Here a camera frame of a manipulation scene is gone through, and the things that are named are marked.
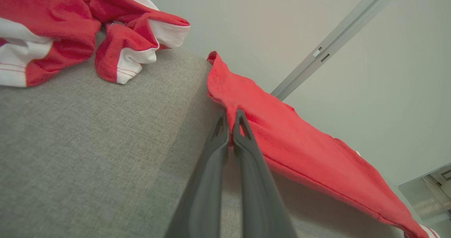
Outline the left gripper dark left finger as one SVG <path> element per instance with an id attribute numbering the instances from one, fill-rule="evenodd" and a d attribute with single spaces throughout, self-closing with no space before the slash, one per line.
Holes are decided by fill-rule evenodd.
<path id="1" fill-rule="evenodd" d="M 219 238 L 223 168 L 230 127 L 221 111 L 165 234 L 166 238 Z"/>

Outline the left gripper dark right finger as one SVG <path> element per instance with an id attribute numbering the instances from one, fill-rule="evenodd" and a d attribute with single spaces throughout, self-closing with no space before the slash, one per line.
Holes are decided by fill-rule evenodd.
<path id="1" fill-rule="evenodd" d="M 243 110 L 238 109 L 233 146 L 241 169 L 244 238 L 296 238 L 295 228 Z"/>

